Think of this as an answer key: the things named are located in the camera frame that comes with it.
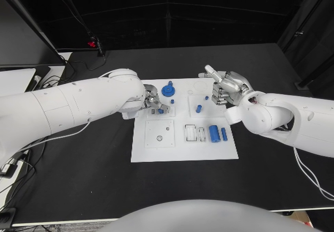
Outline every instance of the black pole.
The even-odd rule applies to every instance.
[[[326,69],[334,65],[334,54],[328,57],[325,62],[316,67],[308,77],[295,85],[299,88],[303,88],[326,71]]]
[[[286,50],[288,50],[288,48],[289,48],[289,46],[290,46],[290,44],[292,44],[295,38],[296,38],[298,36],[302,35],[302,28],[303,28],[303,26],[305,26],[305,24],[306,24],[306,22],[308,22],[308,20],[309,20],[309,18],[311,18],[311,16],[312,16],[312,14],[313,14],[316,8],[318,8],[318,6],[319,6],[321,1],[322,1],[322,0],[318,0],[316,3],[315,3],[315,5],[312,6],[312,9],[311,9],[311,11],[309,11],[309,13],[308,13],[305,19],[302,20],[302,23],[300,23],[300,25],[299,25],[299,27],[298,27],[295,33],[293,33],[293,36],[290,37],[290,39],[289,39],[286,45],[285,45],[283,48],[282,48],[282,51],[283,51],[283,52],[286,52]]]
[[[76,15],[76,17],[77,17],[77,20],[80,21],[80,23],[82,23],[82,25],[83,25],[83,27],[85,27],[85,30],[86,30],[86,33],[87,33],[90,39],[96,42],[96,46],[97,46],[97,50],[99,50],[99,56],[103,57],[103,56],[105,56],[105,50],[103,50],[103,48],[102,48],[102,44],[100,44],[100,42],[99,42],[99,38],[96,37],[96,35],[92,33],[92,31],[89,30],[89,28],[87,28],[87,26],[86,26],[86,23],[85,23],[85,21],[83,21],[83,19],[82,19],[82,15],[80,15],[80,13],[79,13],[76,7],[74,7],[73,1],[72,1],[72,0],[66,0],[66,1],[67,1],[69,5],[70,5],[70,7],[72,7],[72,10],[73,10],[74,15]]]

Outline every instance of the table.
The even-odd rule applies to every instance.
[[[70,60],[90,67],[102,63],[96,52],[77,52]],[[129,68],[141,79],[195,78],[204,65],[241,74],[254,90],[311,96],[298,91],[299,77],[276,44],[250,44],[108,51],[106,64],[74,80]],[[83,126],[51,135],[70,134]],[[14,201],[14,226],[61,221],[112,220],[158,203],[214,199],[272,211],[334,208],[303,176],[292,148],[231,125],[239,159],[131,163],[133,120],[119,113],[93,121],[74,136],[46,144],[37,174]],[[334,159],[299,151],[322,188],[334,192]]]

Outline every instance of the white board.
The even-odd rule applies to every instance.
[[[139,116],[133,122],[131,162],[237,159],[231,130],[223,115],[226,107],[214,105],[210,100],[213,79],[171,79],[175,94],[171,97],[165,97],[161,94],[161,88],[167,85],[168,81],[142,80],[144,84],[157,87],[161,103],[172,106],[174,109],[171,114],[161,116],[151,115],[151,108],[139,111]],[[201,105],[201,112],[195,113],[198,104]],[[162,140],[158,141],[158,134],[167,132],[167,122],[172,124],[174,136],[169,136],[168,133],[164,135],[167,139],[164,140],[162,136]],[[185,141],[185,125],[194,125],[197,141]],[[220,142],[217,143],[211,143],[210,141],[210,125],[217,125],[218,128]],[[220,131],[223,127],[227,134],[226,142],[223,141]],[[146,135],[152,128],[155,128],[152,135]],[[204,142],[200,141],[198,128],[204,128]],[[169,142],[171,139],[174,141],[172,145],[165,147],[162,142]],[[152,142],[152,140],[152,147],[146,147],[145,141]]]

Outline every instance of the white cable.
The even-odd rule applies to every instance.
[[[31,148],[33,146],[36,146],[36,145],[38,145],[38,144],[41,144],[41,143],[50,141],[50,140],[60,139],[60,138],[64,138],[64,137],[69,137],[69,136],[72,136],[72,135],[79,134],[79,133],[85,130],[85,128],[87,127],[89,123],[90,123],[90,122],[87,122],[86,126],[85,126],[76,133],[69,134],[69,135],[64,135],[64,136],[60,136],[60,137],[56,137],[56,138],[51,138],[51,139],[46,139],[44,141],[41,141],[41,142],[38,142],[38,143],[34,143],[34,144],[31,144],[30,146],[24,147],[24,148],[23,148],[21,150],[18,150],[18,151],[26,150],[26,149]]]
[[[300,171],[303,172],[306,178],[311,180],[312,184],[318,187],[319,193],[322,194],[322,196],[324,196],[328,200],[334,201],[334,198],[329,198],[328,196],[325,196],[324,193],[326,193],[331,197],[334,197],[334,195],[332,195],[331,193],[328,193],[326,190],[324,190],[324,189],[321,188],[319,182],[318,182],[318,179],[316,179],[316,176],[315,176],[313,172],[309,170],[309,168],[306,167],[306,165],[302,163],[295,147],[293,147],[293,155],[295,155],[295,160],[296,160],[296,164],[298,164],[298,166],[299,166],[299,169],[300,169]],[[309,173],[312,174],[316,183],[313,182],[313,180],[312,180],[311,177],[308,176],[308,174],[306,174],[306,172],[303,171],[300,165],[306,168],[306,170],[308,170]]]
[[[115,70],[106,72],[106,73],[105,73],[103,75],[100,75],[97,78],[103,77],[106,74],[112,73],[112,72],[116,71],[116,70],[118,70],[118,69],[115,69]]]

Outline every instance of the blue cylinder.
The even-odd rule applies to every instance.
[[[216,125],[208,126],[208,131],[210,131],[210,141],[213,143],[220,142],[220,136],[218,136],[217,126]]]
[[[171,97],[175,93],[175,88],[172,87],[172,82],[168,81],[168,85],[162,87],[161,93],[165,97]]]
[[[223,135],[223,141],[227,141],[227,136],[226,136],[224,128],[221,128],[221,135]]]
[[[201,105],[197,105],[195,112],[200,113],[200,110],[201,110]]]

